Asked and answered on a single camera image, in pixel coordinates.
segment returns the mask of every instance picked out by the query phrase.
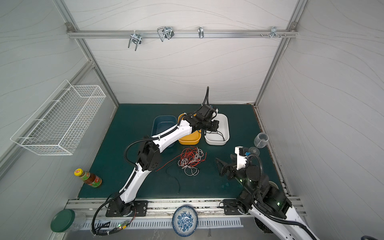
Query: black mounting plate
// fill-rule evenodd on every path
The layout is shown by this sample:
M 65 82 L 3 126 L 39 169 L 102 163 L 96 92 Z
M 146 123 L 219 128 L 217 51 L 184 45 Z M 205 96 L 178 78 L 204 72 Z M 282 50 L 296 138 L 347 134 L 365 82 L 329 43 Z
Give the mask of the black mounting plate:
M 237 200 L 236 199 L 224 199 L 224 214 L 225 215 L 243 215 L 237 210 Z
M 134 201 L 133 202 L 133 209 L 136 209 L 136 217 L 144 217 L 147 214 L 147 206 L 148 201 Z M 135 212 L 132 211 L 128 216 L 126 217 L 133 217 L 135 215 Z M 108 210 L 105 213 L 106 217 L 123 217 L 117 209 L 111 208 L 111 204 L 108 206 Z

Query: green jar lid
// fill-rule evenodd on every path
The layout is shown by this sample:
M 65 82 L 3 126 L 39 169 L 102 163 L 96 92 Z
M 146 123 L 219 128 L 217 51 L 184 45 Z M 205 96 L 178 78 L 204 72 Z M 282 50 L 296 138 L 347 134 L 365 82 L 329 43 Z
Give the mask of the green jar lid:
M 67 230 L 74 221 L 74 211 L 72 209 L 64 209 L 58 212 L 52 219 L 51 230 L 54 232 L 63 232 Z

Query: yellow bottle cap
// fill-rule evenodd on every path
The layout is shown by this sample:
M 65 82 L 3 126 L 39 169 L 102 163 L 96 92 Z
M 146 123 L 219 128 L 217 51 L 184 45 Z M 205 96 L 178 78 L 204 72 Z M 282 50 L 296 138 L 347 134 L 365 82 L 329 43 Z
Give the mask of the yellow bottle cap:
M 76 169 L 76 171 L 74 172 L 75 176 L 80 176 L 81 174 L 83 174 L 83 170 L 81 168 Z

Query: yellow plastic bin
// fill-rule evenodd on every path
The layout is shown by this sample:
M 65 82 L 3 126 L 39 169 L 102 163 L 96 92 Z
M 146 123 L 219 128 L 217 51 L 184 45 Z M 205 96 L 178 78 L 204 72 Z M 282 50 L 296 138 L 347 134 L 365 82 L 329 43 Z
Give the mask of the yellow plastic bin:
M 198 131 L 194 131 L 193 133 L 180 138 L 179 143 L 182 145 L 196 145 L 199 143 L 200 138 L 201 138 L 201 133 Z

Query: white wall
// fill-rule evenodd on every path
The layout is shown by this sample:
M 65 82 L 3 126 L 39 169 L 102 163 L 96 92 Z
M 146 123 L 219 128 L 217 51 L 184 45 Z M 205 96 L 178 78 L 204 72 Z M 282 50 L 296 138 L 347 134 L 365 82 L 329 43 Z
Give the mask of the white wall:
M 81 30 L 285 29 L 297 0 L 65 0 Z M 120 103 L 250 103 L 280 40 L 87 40 Z
M 310 0 L 259 105 L 320 239 L 384 236 L 384 2 Z
M 10 136 L 87 59 L 67 37 L 51 0 L 2 1 L 0 21 L 1 155 L 12 143 Z M 102 85 L 94 70 L 80 84 Z M 72 156 L 23 151 L 0 180 L 1 239 L 48 239 L 52 217 L 82 185 L 73 171 L 90 167 L 113 111 L 107 97 Z

